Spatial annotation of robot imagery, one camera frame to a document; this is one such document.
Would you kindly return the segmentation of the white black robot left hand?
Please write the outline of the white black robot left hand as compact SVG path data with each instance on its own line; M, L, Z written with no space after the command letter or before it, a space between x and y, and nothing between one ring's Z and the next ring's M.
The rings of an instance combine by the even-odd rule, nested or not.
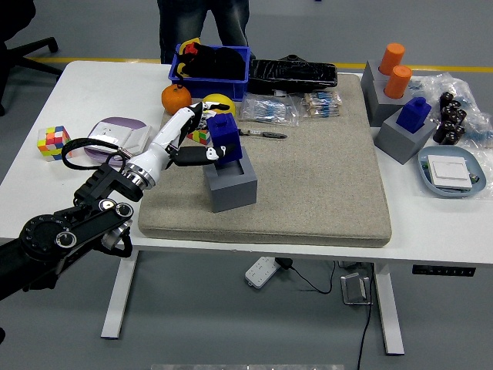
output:
M128 161L124 176L141 189L148 190L159 182L161 171L173 163L179 167L203 166L230 155L240 147L239 144L180 146L188 133L203 126L206 119L215 114L214 109L228 108L218 102L201 102L179 109L157 133L148 149Z

